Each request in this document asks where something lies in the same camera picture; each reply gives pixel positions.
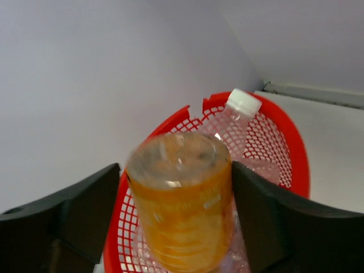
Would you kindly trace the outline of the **orange juice bottle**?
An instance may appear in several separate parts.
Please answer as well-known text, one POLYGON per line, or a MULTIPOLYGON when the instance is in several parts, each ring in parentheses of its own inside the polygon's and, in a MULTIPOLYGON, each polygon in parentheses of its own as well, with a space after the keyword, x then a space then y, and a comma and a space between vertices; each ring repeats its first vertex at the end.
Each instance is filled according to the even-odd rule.
POLYGON ((199 132, 153 137, 125 171, 153 258, 171 272, 209 272, 234 233, 232 161, 225 144, 199 132))

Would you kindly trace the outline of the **green label clear bottle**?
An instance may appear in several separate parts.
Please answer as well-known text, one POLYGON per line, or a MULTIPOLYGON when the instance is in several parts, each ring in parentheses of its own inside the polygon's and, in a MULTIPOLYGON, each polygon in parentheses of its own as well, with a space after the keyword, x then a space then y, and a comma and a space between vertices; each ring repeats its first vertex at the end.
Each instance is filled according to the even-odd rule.
POLYGON ((248 125, 259 111, 262 103, 257 98, 240 89, 233 89, 225 108, 211 119, 212 134, 223 141, 231 158, 278 185, 280 169, 276 163, 266 159, 244 156, 247 143, 248 125))

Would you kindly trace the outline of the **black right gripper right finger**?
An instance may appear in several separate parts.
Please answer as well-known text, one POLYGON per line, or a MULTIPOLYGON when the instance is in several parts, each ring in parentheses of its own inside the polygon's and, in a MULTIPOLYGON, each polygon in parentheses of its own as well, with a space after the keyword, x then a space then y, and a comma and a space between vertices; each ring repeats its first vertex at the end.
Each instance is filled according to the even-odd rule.
POLYGON ((251 272, 363 272, 363 214, 326 206, 232 164, 251 272))

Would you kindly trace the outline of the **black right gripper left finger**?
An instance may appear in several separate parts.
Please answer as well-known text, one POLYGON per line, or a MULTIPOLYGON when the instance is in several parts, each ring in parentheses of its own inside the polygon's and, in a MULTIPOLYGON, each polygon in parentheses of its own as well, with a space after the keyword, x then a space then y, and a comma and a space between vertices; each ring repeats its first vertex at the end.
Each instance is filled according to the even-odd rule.
POLYGON ((113 163, 1 213, 1 272, 93 272, 104 249, 119 174, 113 163))

